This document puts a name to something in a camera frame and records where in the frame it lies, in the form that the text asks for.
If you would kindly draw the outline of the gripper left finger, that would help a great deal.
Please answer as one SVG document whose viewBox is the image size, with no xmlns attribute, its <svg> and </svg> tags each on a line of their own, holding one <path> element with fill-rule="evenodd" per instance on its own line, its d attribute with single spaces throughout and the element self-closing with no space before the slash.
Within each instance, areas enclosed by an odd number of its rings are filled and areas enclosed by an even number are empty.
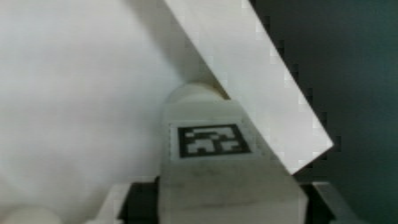
<svg viewBox="0 0 398 224">
<path fill-rule="evenodd" d="M 90 224 L 158 224 L 158 180 L 115 184 Z"/>
</svg>

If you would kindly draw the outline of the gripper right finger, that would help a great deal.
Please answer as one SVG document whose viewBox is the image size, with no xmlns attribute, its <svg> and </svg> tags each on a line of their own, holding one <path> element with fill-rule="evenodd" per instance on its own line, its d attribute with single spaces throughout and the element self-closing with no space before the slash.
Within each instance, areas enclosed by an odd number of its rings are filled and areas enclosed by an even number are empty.
<svg viewBox="0 0 398 224">
<path fill-rule="evenodd" d="M 309 198 L 303 224 L 362 224 L 332 184 L 307 182 L 300 187 Z"/>
</svg>

